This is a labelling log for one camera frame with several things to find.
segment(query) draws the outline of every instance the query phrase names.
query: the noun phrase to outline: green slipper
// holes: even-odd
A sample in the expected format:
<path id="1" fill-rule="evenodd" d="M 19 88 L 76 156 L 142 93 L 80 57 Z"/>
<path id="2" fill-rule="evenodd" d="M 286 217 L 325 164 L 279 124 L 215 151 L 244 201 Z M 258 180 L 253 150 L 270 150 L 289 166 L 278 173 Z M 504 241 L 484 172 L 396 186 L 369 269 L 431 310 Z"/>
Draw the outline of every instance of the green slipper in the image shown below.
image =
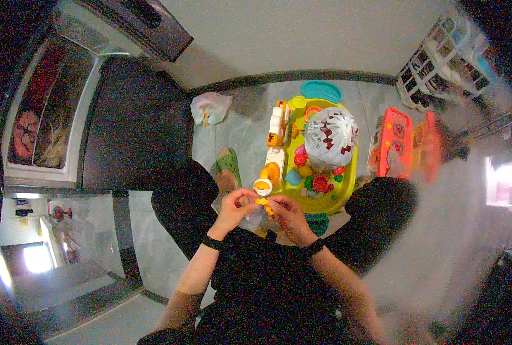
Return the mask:
<path id="1" fill-rule="evenodd" d="M 237 163 L 237 154 L 235 150 L 228 147 L 229 155 L 221 156 L 216 159 L 216 169 L 221 173 L 223 169 L 229 169 L 233 172 L 235 180 L 237 180 L 237 188 L 242 187 L 240 183 L 239 164 Z"/>

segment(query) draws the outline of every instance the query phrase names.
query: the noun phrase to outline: person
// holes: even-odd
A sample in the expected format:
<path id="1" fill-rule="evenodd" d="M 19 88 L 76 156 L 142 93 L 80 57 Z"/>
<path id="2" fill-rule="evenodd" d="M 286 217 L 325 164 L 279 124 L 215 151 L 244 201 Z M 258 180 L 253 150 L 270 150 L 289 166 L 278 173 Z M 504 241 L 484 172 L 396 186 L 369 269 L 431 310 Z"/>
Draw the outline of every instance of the person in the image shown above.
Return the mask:
<path id="1" fill-rule="evenodd" d="M 396 178 L 366 183 L 345 205 L 350 220 L 325 239 L 310 230 L 299 203 L 269 197 L 276 221 L 296 244 L 291 247 L 238 227 L 258 207 L 250 202 L 258 197 L 252 190 L 226 195 L 219 215 L 211 208 L 219 192 L 240 185 L 236 169 L 212 178 L 188 161 L 144 177 L 155 186 L 157 219 L 190 262 L 156 331 L 138 344 L 384 343 L 373 296 L 360 277 L 410 219 L 417 204 L 412 184 Z M 210 280 L 215 301 L 195 328 Z"/>

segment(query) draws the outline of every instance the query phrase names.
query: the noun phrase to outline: yellow toy table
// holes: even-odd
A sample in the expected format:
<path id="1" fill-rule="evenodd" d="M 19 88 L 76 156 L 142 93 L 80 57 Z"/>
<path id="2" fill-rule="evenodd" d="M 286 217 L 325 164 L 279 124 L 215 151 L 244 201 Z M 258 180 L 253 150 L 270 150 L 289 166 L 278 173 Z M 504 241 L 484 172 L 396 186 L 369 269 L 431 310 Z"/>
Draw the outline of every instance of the yellow toy table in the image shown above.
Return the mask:
<path id="1" fill-rule="evenodd" d="M 302 96 L 296 96 L 293 99 L 288 101 L 288 106 L 292 109 L 292 117 L 289 125 L 289 133 L 287 142 L 282 146 L 285 151 L 285 166 L 283 168 L 283 178 L 288 174 L 291 169 L 299 169 L 294 163 L 295 150 L 302 144 L 304 144 L 304 137 L 302 134 L 297 135 L 296 137 L 291 137 L 293 132 L 293 125 L 295 126 L 294 131 L 296 132 L 296 128 L 303 128 L 306 124 L 304 120 L 304 115 L 306 113 L 306 109 L 308 107 L 319 107 L 319 108 L 329 108 L 329 107 L 341 107 L 346 109 L 342 104 L 332 103 L 331 101 L 321 99 L 321 98 L 311 98 L 306 99 Z M 283 194 L 294 200 L 297 200 L 302 205 L 302 210 L 307 214 L 321 214 L 325 213 L 327 215 L 332 215 L 338 212 L 344 204 L 348 201 L 350 196 L 352 195 L 352 191 L 354 190 L 354 184 L 356 179 L 356 166 L 357 166 L 357 152 L 358 147 L 356 143 L 356 147 L 354 148 L 354 152 L 352 153 L 352 160 L 348 165 L 345 166 L 345 170 L 342 173 L 342 181 L 339 183 L 334 180 L 334 176 L 329 174 L 328 180 L 329 183 L 334 185 L 334 189 L 324 193 L 320 198 L 313 198 L 310 196 L 302 197 L 301 189 L 304 187 L 304 181 L 306 178 L 302 179 L 302 182 L 299 185 L 292 185 L 287 183 L 284 179 L 281 180 L 279 185 L 277 185 L 273 191 L 274 194 Z"/>

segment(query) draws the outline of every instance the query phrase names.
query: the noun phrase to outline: fan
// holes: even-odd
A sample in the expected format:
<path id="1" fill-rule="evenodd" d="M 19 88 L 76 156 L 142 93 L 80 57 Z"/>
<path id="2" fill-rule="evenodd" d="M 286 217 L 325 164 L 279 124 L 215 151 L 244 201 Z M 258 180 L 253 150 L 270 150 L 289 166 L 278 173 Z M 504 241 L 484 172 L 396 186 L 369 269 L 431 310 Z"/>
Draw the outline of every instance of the fan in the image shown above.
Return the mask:
<path id="1" fill-rule="evenodd" d="M 69 208 L 65 212 L 60 206 L 55 206 L 53 208 L 53 218 L 55 218 L 56 221 L 61 222 L 65 218 L 65 214 L 68 215 L 69 219 L 72 219 L 72 209 Z"/>

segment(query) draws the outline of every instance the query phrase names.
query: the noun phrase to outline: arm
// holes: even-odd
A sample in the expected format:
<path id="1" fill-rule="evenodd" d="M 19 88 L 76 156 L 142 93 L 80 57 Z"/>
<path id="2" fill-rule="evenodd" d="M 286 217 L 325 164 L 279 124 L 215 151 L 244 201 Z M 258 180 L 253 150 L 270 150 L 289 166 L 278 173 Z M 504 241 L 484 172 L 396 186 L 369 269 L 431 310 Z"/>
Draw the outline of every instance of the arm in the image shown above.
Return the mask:
<path id="1" fill-rule="evenodd" d="M 270 207 L 278 215 L 277 221 L 287 237 L 299 247 L 307 247 L 318 237 L 311 231 L 301 206 L 293 200 L 276 195 L 269 198 Z M 323 248 L 311 258 L 312 267 L 327 284 L 332 286 L 343 302 L 343 307 L 364 327 L 365 332 L 379 344 L 386 343 L 380 325 L 373 296 L 359 277 L 337 259 L 333 253 Z"/>
<path id="2" fill-rule="evenodd" d="M 238 189 L 222 199 L 220 214 L 216 223 L 208 231 L 208 236 L 223 241 L 246 214 L 258 208 L 254 203 L 241 207 L 239 199 L 246 197 L 256 199 L 258 196 L 251 190 Z M 164 328 L 189 330 L 194 326 L 195 315 L 216 267 L 219 253 L 204 244 L 199 246 L 179 278 L 176 289 L 164 310 L 162 320 L 157 325 L 157 330 Z"/>

